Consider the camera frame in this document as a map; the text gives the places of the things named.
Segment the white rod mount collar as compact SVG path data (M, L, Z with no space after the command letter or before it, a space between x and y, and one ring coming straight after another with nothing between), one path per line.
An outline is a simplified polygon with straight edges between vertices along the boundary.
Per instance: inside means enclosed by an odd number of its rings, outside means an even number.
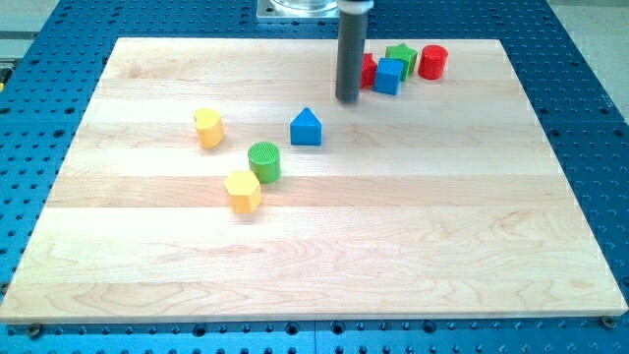
M337 7L343 13L366 13L373 6L373 0L337 0Z

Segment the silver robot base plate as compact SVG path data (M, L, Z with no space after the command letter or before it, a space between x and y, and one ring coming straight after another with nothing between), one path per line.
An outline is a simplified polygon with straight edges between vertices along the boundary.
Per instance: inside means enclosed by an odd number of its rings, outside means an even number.
M256 0L257 18L264 20L337 18L336 0Z

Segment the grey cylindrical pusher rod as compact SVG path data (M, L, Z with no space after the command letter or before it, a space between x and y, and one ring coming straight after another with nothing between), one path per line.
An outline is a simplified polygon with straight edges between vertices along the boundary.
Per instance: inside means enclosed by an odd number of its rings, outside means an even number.
M368 16L341 11L339 17L335 96L338 101L358 101Z

